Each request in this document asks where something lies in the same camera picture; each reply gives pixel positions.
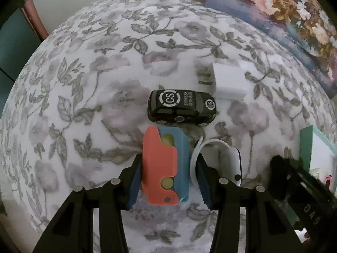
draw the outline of black toy car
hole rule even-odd
[[[200,127],[211,123],[216,115],[212,96],[192,90],[166,89],[151,92],[148,117],[152,122],[194,123]]]

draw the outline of blue gripper pad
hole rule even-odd
[[[208,208],[210,208],[213,205],[212,200],[211,200],[211,188],[208,184],[206,175],[200,163],[197,163],[197,180],[198,180],[201,196],[203,197],[203,202],[204,204],[207,205]]]
[[[141,167],[141,164],[139,163],[137,166],[136,172],[134,174],[134,178],[130,185],[130,192],[129,192],[130,196],[129,196],[129,201],[127,203],[127,207],[129,209],[131,209],[137,201],[141,182],[142,182],[142,167]]]
[[[188,201],[189,194],[189,140],[185,133],[175,126],[161,126],[158,128],[160,136],[171,134],[174,138],[174,147],[178,151],[178,173],[174,177],[173,190],[178,194],[180,202]]]

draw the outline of flower painting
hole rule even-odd
[[[236,16],[278,41],[330,98],[337,95],[337,31],[317,0],[206,0],[206,6]]]

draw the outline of gray leaf pattern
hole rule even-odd
[[[65,99],[59,96],[59,102],[57,104],[57,110],[60,114],[60,117],[63,121],[70,122],[71,121],[71,103],[68,99]]]
[[[172,126],[191,147],[203,136],[239,148],[244,186],[265,182],[264,169],[278,153],[261,146],[297,149],[299,130],[312,124],[336,144],[335,105],[302,63],[261,31],[190,0],[99,1],[40,45],[0,120],[1,166],[34,228],[43,232],[70,188],[101,186],[141,152],[152,124],[146,115],[151,90],[211,92],[209,76],[200,74],[211,62],[240,65],[247,96],[219,102],[207,127]],[[134,212],[122,214],[127,239],[148,240],[151,252],[209,251],[216,212],[201,200],[167,209],[142,197]]]

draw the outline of phone charger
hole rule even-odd
[[[212,63],[209,68],[215,79],[214,98],[242,100],[247,95],[250,84],[242,68],[218,63]]]

